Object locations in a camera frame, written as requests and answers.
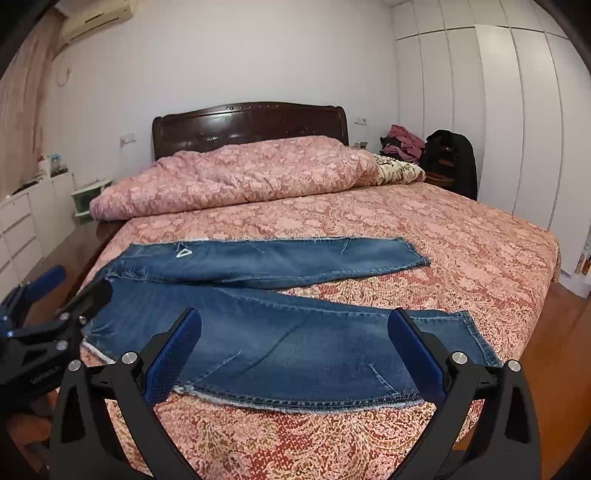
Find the pink bedspread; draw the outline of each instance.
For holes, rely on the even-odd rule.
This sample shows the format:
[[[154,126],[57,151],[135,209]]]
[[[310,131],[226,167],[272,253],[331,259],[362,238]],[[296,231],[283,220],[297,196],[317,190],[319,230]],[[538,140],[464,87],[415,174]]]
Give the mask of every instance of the pink bedspread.
[[[519,357],[559,269],[555,237],[524,220],[414,183],[136,218],[90,273],[130,243],[311,236],[403,236],[431,266],[289,293],[381,308],[468,309],[501,359]],[[86,361],[96,362],[90,355]],[[473,425],[474,404],[463,432]],[[146,471],[113,404],[132,465]],[[429,421],[430,404],[345,414],[281,414],[172,394],[155,412],[208,480],[385,479]]]
[[[371,153],[328,137],[298,137],[180,151],[106,189],[90,203],[99,220],[127,220],[263,202],[377,184]]]

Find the pink curtain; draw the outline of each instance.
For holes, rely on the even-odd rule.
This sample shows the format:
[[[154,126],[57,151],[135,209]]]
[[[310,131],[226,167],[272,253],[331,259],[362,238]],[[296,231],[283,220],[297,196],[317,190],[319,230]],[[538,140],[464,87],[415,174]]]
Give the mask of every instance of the pink curtain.
[[[37,171],[38,115],[64,16],[49,10],[0,79],[0,200]]]

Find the jeans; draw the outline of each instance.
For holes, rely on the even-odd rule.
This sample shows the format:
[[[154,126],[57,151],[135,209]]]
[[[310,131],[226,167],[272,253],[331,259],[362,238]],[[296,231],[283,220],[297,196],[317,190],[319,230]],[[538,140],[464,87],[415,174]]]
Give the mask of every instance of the jeans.
[[[403,239],[132,245],[99,272],[111,282],[113,298],[89,322],[86,336],[117,358],[140,351],[185,307],[194,307],[202,337],[179,375],[179,391],[279,411],[410,406],[421,398],[388,338],[390,310],[270,289],[425,265],[428,259]],[[409,315],[450,351],[499,365],[468,312]]]

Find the drawer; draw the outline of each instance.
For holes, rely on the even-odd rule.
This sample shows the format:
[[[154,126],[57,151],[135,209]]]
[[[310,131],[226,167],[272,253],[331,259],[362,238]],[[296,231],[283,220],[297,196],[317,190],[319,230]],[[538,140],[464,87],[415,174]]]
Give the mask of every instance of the drawer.
[[[8,253],[4,238],[0,236],[0,270],[8,263],[8,260],[10,260],[10,253]]]
[[[9,263],[0,267],[0,301],[18,284],[17,274]]]
[[[7,232],[4,232],[8,249],[12,255],[16,254],[22,247],[30,242],[35,236],[35,224],[33,216],[29,215],[17,223]]]
[[[2,230],[8,230],[29,213],[31,213],[31,209],[29,208],[29,199],[26,194],[8,202],[0,209],[0,225],[2,226]]]
[[[39,240],[35,238],[12,259],[12,263],[14,263],[14,266],[17,268],[17,274],[21,281],[42,258],[41,244],[39,243]]]

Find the dark wooden headboard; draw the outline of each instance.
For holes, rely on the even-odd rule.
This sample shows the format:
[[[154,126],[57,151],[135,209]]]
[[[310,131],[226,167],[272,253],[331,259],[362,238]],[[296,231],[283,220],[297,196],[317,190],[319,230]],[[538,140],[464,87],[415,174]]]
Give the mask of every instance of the dark wooden headboard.
[[[325,135],[349,145],[345,111],[339,106],[247,102],[158,116],[152,123],[156,160],[179,150],[208,152],[228,144],[305,135]]]

